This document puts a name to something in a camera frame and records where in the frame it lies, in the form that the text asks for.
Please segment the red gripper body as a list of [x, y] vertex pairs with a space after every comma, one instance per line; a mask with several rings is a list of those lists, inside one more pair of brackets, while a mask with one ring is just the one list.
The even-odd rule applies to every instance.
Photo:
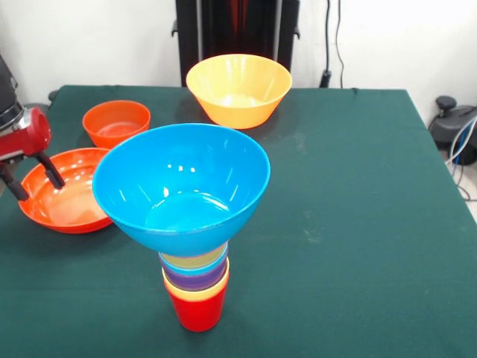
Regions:
[[46, 150], [50, 141], [51, 128], [44, 112], [38, 107], [24, 109], [17, 122], [1, 130], [1, 160], [32, 157]]

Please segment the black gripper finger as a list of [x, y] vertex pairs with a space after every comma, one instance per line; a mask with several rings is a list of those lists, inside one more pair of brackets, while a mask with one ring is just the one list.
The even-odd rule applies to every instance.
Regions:
[[1, 193], [3, 193], [5, 189], [9, 189], [18, 201], [27, 201], [29, 194], [13, 176], [17, 167], [18, 163], [15, 162], [1, 162]]
[[53, 187], [55, 189], [62, 189], [66, 183], [60, 172], [57, 170], [56, 166], [51, 161], [50, 157], [41, 151], [35, 154], [35, 158], [45, 169], [45, 175]]

